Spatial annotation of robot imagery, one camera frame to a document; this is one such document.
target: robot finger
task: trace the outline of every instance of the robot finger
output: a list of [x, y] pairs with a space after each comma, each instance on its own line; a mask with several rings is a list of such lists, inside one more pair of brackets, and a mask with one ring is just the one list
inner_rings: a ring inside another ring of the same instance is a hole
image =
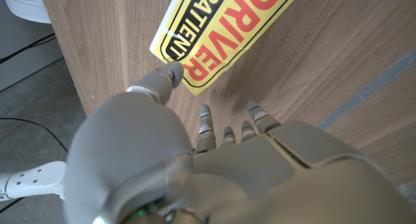
[[260, 133], [265, 133], [266, 131], [281, 125], [271, 115], [267, 114], [267, 112], [265, 112], [265, 110], [263, 110], [263, 108], [255, 101], [249, 101], [247, 103], [247, 110]]
[[170, 62], [157, 68], [130, 86], [127, 92], [140, 92], [149, 95], [157, 103], [165, 105], [183, 78], [183, 66], [180, 62]]
[[213, 149], [216, 149], [216, 144], [211, 110], [207, 105], [202, 105], [200, 108], [198, 140], [196, 142], [194, 155], [206, 153]]
[[244, 142], [248, 139], [250, 139], [253, 136], [256, 136], [257, 134], [254, 131], [254, 128], [252, 124], [249, 121], [243, 121], [241, 125], [241, 142]]
[[231, 127], [226, 127], [224, 129], [224, 139], [222, 140], [222, 146], [235, 144], [235, 134]]

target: robot fingertip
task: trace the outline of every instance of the robot fingertip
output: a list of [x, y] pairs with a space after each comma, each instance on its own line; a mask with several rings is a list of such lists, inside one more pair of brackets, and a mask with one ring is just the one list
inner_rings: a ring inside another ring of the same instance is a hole
[[252, 124], [247, 120], [243, 121], [242, 124], [241, 124], [242, 129], [246, 128], [246, 127], [251, 127], [251, 126], [252, 126]]
[[233, 129], [231, 127], [225, 127], [224, 129], [224, 135], [234, 133]]
[[257, 102], [255, 101], [248, 101], [247, 102], [247, 110], [250, 112], [252, 111], [254, 108], [260, 107], [259, 104], [257, 104]]
[[200, 108], [200, 117], [211, 115], [211, 110], [209, 109], [208, 105], [203, 104]]

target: black cable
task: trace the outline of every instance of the black cable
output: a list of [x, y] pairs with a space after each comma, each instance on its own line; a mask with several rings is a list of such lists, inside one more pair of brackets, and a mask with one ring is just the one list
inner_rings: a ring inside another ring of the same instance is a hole
[[36, 45], [37, 43], [39, 43], [39, 42], [41, 42], [41, 41], [43, 41], [43, 40], [46, 40], [46, 39], [48, 39], [48, 38], [50, 38], [50, 37], [52, 37], [52, 36], [54, 36], [54, 35], [55, 35], [55, 33], [52, 33], [52, 34], [47, 35], [47, 36], [44, 36], [43, 38], [41, 38], [41, 39], [39, 39], [39, 40], [37, 40], [37, 41], [33, 42], [32, 44], [30, 44], [30, 45], [28, 45], [28, 46], [26, 46], [26, 47], [24, 47], [24, 48], [22, 48], [22, 49], [19, 49], [18, 51], [16, 51], [16, 52], [12, 53], [11, 55], [8, 55], [8, 56], [6, 56], [6, 57], [4, 57], [4, 58], [0, 59], [0, 64], [2, 64], [3, 62], [6, 62], [7, 60], [11, 59], [12, 57], [14, 57], [14, 56], [16, 56], [16, 55], [18, 55], [18, 54], [20, 54], [21, 52], [25, 51], [26, 49], [30, 49], [30, 48], [35, 47], [35, 45]]
[[49, 39], [49, 40], [47, 40], [46, 42], [42, 42], [42, 43], [40, 43], [40, 44], [34, 45], [34, 46], [30, 47], [30, 49], [35, 48], [36, 46], [39, 46], [39, 45], [43, 45], [43, 44], [45, 44], [45, 43], [47, 43], [47, 42], [50, 42], [51, 40], [55, 40], [55, 39], [57, 39], [57, 37], [54, 37], [54, 38], [52, 38], [52, 39]]
[[0, 214], [6, 210], [8, 210], [8, 208], [10, 208], [11, 206], [15, 205], [17, 202], [21, 201], [24, 197], [20, 197], [19, 199], [16, 199], [15, 201], [11, 202], [10, 204], [8, 204], [6, 207], [0, 209]]
[[37, 126], [40, 126], [40, 127], [42, 127], [42, 128], [44, 128], [45, 130], [47, 130], [49, 133], [50, 133], [50, 135], [52, 135], [53, 137], [54, 137], [54, 139], [56, 139], [57, 140], [57, 142], [59, 143], [59, 145], [65, 150], [65, 152], [68, 152], [68, 150], [65, 148], [65, 146], [64, 146], [64, 144], [57, 138], [57, 136], [55, 136], [55, 134], [53, 134], [49, 129], [47, 129], [46, 127], [44, 127], [43, 125], [41, 125], [41, 124], [39, 124], [39, 123], [35, 123], [35, 122], [33, 122], [33, 121], [30, 121], [30, 120], [26, 120], [26, 119], [20, 119], [20, 118], [0, 118], [0, 120], [14, 120], [14, 121], [23, 121], [23, 122], [26, 122], [26, 123], [32, 123], [32, 124], [35, 124], [35, 125], [37, 125]]

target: white robot part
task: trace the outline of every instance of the white robot part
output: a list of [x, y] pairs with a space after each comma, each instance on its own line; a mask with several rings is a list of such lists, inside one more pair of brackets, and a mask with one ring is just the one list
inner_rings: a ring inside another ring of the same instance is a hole
[[25, 171], [13, 173], [4, 184], [4, 176], [0, 177], [4, 200], [17, 199], [32, 195], [57, 194], [65, 200], [62, 180], [66, 172], [66, 163], [50, 162]]

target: gray floor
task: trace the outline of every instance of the gray floor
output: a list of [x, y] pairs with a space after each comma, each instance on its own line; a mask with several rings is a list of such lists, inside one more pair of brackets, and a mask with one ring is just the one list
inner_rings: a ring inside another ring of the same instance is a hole
[[[64, 59], [0, 92], [0, 117], [22, 118], [47, 127], [69, 148], [85, 119]], [[0, 120], [0, 171], [29, 169], [66, 152], [43, 128]], [[0, 202], [0, 209], [10, 202]], [[0, 223], [64, 223], [57, 195], [26, 197], [0, 214]]]

